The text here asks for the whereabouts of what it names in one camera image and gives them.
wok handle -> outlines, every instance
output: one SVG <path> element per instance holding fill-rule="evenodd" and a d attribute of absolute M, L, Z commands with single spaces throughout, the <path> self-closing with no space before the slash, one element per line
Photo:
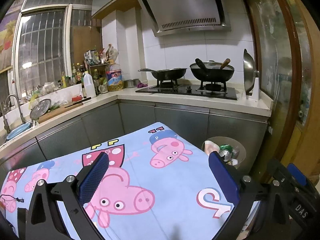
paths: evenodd
<path fill-rule="evenodd" d="M 226 65 L 230 63 L 230 59 L 226 58 L 226 60 L 221 64 L 220 69 L 223 69 Z"/>
<path fill-rule="evenodd" d="M 138 72 L 156 72 L 155 70 L 153 69 L 150 69 L 150 68 L 142 68 L 142 69 L 138 69 Z"/>
<path fill-rule="evenodd" d="M 196 58 L 195 62 L 198 65 L 199 68 L 201 68 L 205 72 L 208 72 L 208 68 L 205 66 L 205 64 L 202 62 L 201 59 Z"/>

black glass cooktop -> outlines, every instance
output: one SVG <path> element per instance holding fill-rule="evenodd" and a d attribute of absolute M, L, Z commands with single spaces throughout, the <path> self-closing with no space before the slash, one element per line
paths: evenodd
<path fill-rule="evenodd" d="M 206 91 L 205 88 L 200 89 L 200 85 L 180 85 L 173 89 L 157 88 L 156 86 L 146 87 L 136 91 L 137 93 L 160 93 L 160 94 L 175 94 L 175 95 L 191 95 L 210 98 L 222 98 L 237 100 L 236 90 L 227 88 L 227 92 L 221 89 L 219 92 Z"/>

white countertop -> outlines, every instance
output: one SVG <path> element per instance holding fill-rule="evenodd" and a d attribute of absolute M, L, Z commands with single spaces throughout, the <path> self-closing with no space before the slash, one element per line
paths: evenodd
<path fill-rule="evenodd" d="M 83 106 L 74 108 L 68 112 L 60 114 L 52 119 L 36 125 L 30 130 L 15 137 L 4 145 L 0 146 L 0 159 L 9 155 L 11 151 L 34 138 L 35 136 L 55 127 L 73 117 L 76 117 L 86 111 L 92 110 L 98 106 L 112 102 L 117 99 L 149 101 L 157 103 L 171 103 L 187 106 L 199 106 L 213 109 L 228 110 L 247 114 L 255 114 L 261 116 L 271 116 L 272 100 L 263 92 L 260 94 L 258 102 L 242 98 L 242 90 L 236 89 L 237 101 L 220 98 L 198 97 L 188 95 L 172 95 L 172 94 L 151 94 L 151 93 L 136 93 L 137 88 L 128 88 L 121 91 L 109 92 L 102 94 L 84 103 Z"/>

trash can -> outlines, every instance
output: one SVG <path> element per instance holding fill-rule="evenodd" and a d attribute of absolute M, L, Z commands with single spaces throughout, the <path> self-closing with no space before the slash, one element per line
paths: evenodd
<path fill-rule="evenodd" d="M 239 143 L 237 140 L 234 140 L 232 138 L 229 138 L 229 137 L 223 137 L 223 136 L 216 136 L 216 137 L 211 137 L 209 139 L 207 139 L 206 141 L 212 141 L 214 142 L 215 144 L 217 144 L 218 146 L 221 146 L 221 145 L 225 145 L 225 144 L 229 144 L 231 145 L 233 148 L 235 148 L 236 146 L 239 147 L 239 155 L 238 157 L 236 158 L 237 161 L 238 161 L 238 164 L 234 165 L 234 167 L 236 169 L 239 168 L 241 162 L 245 159 L 246 157 L 246 151 L 245 151 L 245 148 L 243 147 L 243 145 L 241 143 Z"/>

cutting board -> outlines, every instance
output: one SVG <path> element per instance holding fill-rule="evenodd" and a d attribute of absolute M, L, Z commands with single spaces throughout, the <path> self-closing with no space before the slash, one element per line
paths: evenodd
<path fill-rule="evenodd" d="M 47 120 L 49 120 L 49 119 L 51 119 L 51 118 L 56 117 L 56 116 L 59 115 L 59 114 L 63 114 L 63 113 L 65 113 L 65 112 L 67 112 L 67 111 L 70 111 L 70 110 L 72 110 L 72 109 L 74 109 L 74 108 L 77 108 L 77 107 L 83 105 L 83 103 L 79 103 L 79 104 L 76 104 L 76 105 L 71 106 L 73 103 L 74 103 L 74 102 L 69 103 L 69 104 L 62 105 L 62 106 L 60 106 L 58 109 L 55 109 L 55 110 L 51 111 L 50 113 L 46 113 L 46 114 L 42 115 L 42 116 L 39 118 L 38 122 L 39 122 L 39 123 L 45 122 L 45 121 L 47 121 Z"/>

